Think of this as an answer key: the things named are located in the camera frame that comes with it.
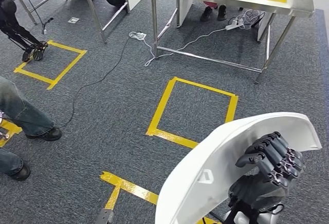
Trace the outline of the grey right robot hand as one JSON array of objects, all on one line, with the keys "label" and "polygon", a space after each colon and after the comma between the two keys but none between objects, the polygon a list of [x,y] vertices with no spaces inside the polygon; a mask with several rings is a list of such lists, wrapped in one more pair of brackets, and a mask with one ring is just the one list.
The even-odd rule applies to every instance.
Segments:
[{"label": "grey right robot hand", "polygon": [[279,132],[253,142],[235,165],[258,169],[256,174],[240,177],[228,192],[232,214],[242,212],[253,222],[260,213],[271,213],[279,205],[304,169],[303,155],[291,148]]}]

